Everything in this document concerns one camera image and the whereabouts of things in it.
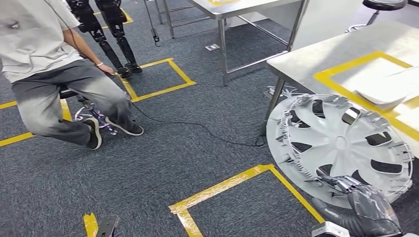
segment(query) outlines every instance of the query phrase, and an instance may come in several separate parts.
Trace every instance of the white tabletop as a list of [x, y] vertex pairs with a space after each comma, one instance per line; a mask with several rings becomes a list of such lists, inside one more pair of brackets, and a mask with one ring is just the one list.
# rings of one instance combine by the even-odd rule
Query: white tabletop
[[[335, 88], [330, 87], [330, 84], [326, 85], [316, 79], [315, 75], [376, 52], [383, 52], [413, 66], [419, 65], [419, 29], [396, 22], [376, 23], [362, 30], [278, 56], [268, 60], [267, 63], [278, 76], [314, 93], [347, 96], [346, 92], [337, 92]], [[363, 83], [362, 80], [371, 77], [382, 78], [402, 69], [403, 67], [386, 59], [378, 58], [336, 74], [330, 79], [350, 93], [357, 83]], [[385, 117], [393, 126], [396, 124], [397, 129], [403, 131], [400, 135], [411, 145], [414, 155], [419, 157], [419, 108], [415, 106], [419, 106], [419, 99], [413, 105], [411, 103], [407, 106], [402, 103], [386, 111], [388, 114], [385, 114]], [[381, 111], [389, 109], [375, 107]], [[400, 122], [408, 128], [400, 129], [403, 127], [399, 126]]]
[[224, 3], [216, 3], [215, 0], [189, 1], [211, 18], [219, 20], [301, 0], [226, 0]]

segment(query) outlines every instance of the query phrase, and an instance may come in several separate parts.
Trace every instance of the gray carpet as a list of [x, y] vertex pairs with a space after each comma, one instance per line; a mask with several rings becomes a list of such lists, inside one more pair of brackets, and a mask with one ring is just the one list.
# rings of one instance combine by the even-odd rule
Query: gray carpet
[[[186, 1], [173, 1], [178, 6]], [[149, 3], [154, 11], [154, 4]], [[212, 20], [176, 28], [172, 40], [166, 25], [156, 28], [162, 39], [157, 48], [149, 34], [143, 2], [124, 1], [134, 19], [126, 35], [139, 64], [173, 58], [197, 85], [136, 103], [149, 116], [170, 121], [198, 122], [223, 139], [254, 144], [267, 109], [266, 86], [275, 77], [261, 64], [232, 75], [221, 86], [218, 51], [204, 47], [217, 43]], [[201, 16], [196, 9], [173, 14], [173, 21]], [[269, 20], [261, 25], [283, 38], [289, 31]], [[106, 31], [114, 50], [115, 40]], [[100, 47], [85, 35], [94, 51], [109, 61]], [[284, 47], [252, 27], [227, 31], [229, 66], [273, 55]], [[137, 95], [183, 83], [167, 64], [146, 68], [129, 82]], [[0, 103], [13, 100], [6, 80], [0, 80]], [[80, 104], [68, 99], [74, 112]], [[82, 216], [93, 212], [119, 215], [123, 237], [181, 237], [186, 232], [168, 206], [211, 187], [257, 164], [273, 163], [269, 149], [232, 145], [211, 137], [199, 126], [164, 124], [134, 111], [145, 127], [141, 137], [104, 133], [98, 151], [58, 140], [34, 137], [0, 148], [0, 236], [82, 237]], [[25, 132], [15, 107], [0, 110], [0, 139]], [[412, 197], [416, 187], [403, 198]], [[396, 205], [403, 227], [417, 230], [418, 217], [404, 203]], [[190, 213], [205, 236], [309, 236], [314, 218], [269, 173], [204, 201]]]

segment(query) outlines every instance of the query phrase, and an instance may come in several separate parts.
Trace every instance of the black cable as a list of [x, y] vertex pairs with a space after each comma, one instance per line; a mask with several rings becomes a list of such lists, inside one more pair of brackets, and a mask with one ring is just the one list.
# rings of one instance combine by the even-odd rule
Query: black cable
[[200, 127], [203, 127], [203, 128], [205, 128], [205, 130], [207, 130], [207, 132], [212, 136], [212, 137], [214, 137], [214, 138], [216, 138], [216, 139], [218, 139], [218, 140], [220, 140], [220, 141], [223, 141], [223, 142], [226, 142], [226, 143], [229, 143], [229, 144], [234, 144], [234, 145], [240, 145], [240, 146], [246, 146], [246, 147], [263, 147], [264, 145], [265, 145], [265, 141], [262, 139], [262, 144], [258, 144], [258, 142], [259, 142], [259, 139], [262, 137], [263, 138], [263, 136], [262, 135], [259, 135], [258, 137], [257, 137], [257, 139], [256, 139], [256, 141], [255, 141], [255, 143], [254, 143], [254, 145], [251, 145], [251, 144], [244, 144], [244, 143], [237, 143], [237, 142], [231, 142], [231, 141], [227, 141], [227, 140], [225, 140], [225, 139], [223, 139], [223, 138], [220, 138], [220, 137], [217, 137], [217, 136], [215, 136], [205, 125], [202, 125], [202, 124], [200, 124], [200, 123], [195, 123], [195, 122], [179, 122], [179, 121], [162, 121], [162, 120], [158, 120], [158, 119], [155, 119], [155, 118], [151, 118], [150, 116], [148, 116], [148, 115], [146, 115], [141, 109], [139, 109], [134, 103], [132, 103], [132, 105], [138, 110], [138, 111], [140, 111], [140, 113], [142, 113], [146, 118], [148, 118], [148, 119], [150, 119], [150, 120], [152, 120], [152, 121], [156, 121], [156, 122], [162, 122], [162, 123], [176, 123], [176, 124], [188, 124], [188, 125], [196, 125], [196, 126], [200, 126]]

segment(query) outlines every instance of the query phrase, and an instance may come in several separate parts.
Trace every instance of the humanoid robot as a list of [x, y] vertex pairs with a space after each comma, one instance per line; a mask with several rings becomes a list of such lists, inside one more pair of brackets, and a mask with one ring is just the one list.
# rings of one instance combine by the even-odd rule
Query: humanoid robot
[[138, 66], [134, 54], [125, 38], [124, 25], [127, 18], [120, 9], [121, 0], [95, 0], [98, 9], [101, 11], [106, 25], [112, 35], [117, 40], [122, 53], [128, 61], [122, 65], [112, 47], [106, 41], [102, 26], [94, 15], [93, 9], [89, 5], [89, 0], [66, 0], [71, 12], [80, 21], [79, 29], [81, 32], [89, 32], [94, 40], [100, 45], [106, 56], [111, 60], [122, 78], [127, 78], [131, 73], [140, 73], [142, 69]]

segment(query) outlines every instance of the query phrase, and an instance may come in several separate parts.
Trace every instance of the gray jeans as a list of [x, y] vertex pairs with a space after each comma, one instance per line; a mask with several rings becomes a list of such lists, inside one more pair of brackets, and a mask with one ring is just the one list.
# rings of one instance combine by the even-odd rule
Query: gray jeans
[[63, 119], [60, 86], [86, 97], [113, 122], [131, 129], [131, 102], [109, 77], [88, 60], [35, 74], [12, 84], [23, 123], [33, 134], [85, 145], [90, 139], [88, 125]]

